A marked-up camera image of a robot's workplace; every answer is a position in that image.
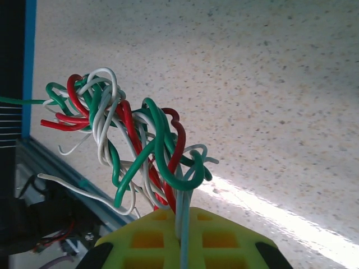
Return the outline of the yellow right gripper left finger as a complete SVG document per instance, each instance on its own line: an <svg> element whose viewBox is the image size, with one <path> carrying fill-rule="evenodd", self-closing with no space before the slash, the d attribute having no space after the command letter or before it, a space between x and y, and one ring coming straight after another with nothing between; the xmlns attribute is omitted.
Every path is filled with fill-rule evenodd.
<svg viewBox="0 0 359 269"><path fill-rule="evenodd" d="M102 269L180 269L180 243L174 213L156 210L100 238L111 243Z"/></svg>

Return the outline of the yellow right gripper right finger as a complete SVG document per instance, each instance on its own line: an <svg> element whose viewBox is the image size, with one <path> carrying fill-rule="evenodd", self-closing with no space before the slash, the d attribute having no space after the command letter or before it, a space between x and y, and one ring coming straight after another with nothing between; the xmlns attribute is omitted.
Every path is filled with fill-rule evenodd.
<svg viewBox="0 0 359 269"><path fill-rule="evenodd" d="M257 242L275 243L209 211L190 208L188 269L269 269Z"/></svg>

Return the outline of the blue table edge trim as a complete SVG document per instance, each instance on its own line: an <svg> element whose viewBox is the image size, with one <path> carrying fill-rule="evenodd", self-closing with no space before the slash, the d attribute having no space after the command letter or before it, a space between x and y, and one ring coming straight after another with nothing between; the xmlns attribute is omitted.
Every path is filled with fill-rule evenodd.
<svg viewBox="0 0 359 269"><path fill-rule="evenodd" d="M32 99L36 5L37 0L25 0L24 70L22 87L22 97L25 100ZM22 107L22 138L28 138L30 136L30 125L31 105L25 104Z"/></svg>

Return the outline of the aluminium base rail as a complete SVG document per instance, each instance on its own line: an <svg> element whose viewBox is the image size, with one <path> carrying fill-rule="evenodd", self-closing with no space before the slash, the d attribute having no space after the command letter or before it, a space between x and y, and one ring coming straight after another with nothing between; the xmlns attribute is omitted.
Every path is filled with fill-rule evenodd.
<svg viewBox="0 0 359 269"><path fill-rule="evenodd" d="M109 196L98 187L31 137L17 141L16 154L20 161L34 174L44 173L59 177L85 192L110 200ZM122 216L93 198L73 191L69 191L69 195L80 200L92 213L97 215L108 232L115 231L135 220L134 215Z"/></svg>

